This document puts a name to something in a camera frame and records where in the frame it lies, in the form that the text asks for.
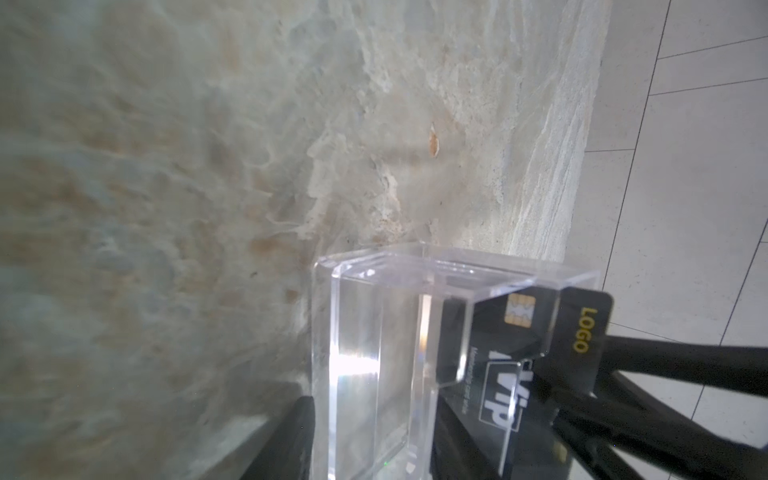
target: transparent plastic container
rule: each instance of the transparent plastic container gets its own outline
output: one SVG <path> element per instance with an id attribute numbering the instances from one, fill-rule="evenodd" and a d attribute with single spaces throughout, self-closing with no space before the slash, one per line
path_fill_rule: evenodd
<path id="1" fill-rule="evenodd" d="M 426 480 L 438 391 L 464 378 L 475 305 L 595 277 L 558 263 L 424 243 L 319 259 L 311 301 L 311 478 Z M 553 322 L 554 314 L 526 326 L 541 340 L 535 355 L 546 352 Z M 511 402 L 508 418 L 514 408 Z"/>

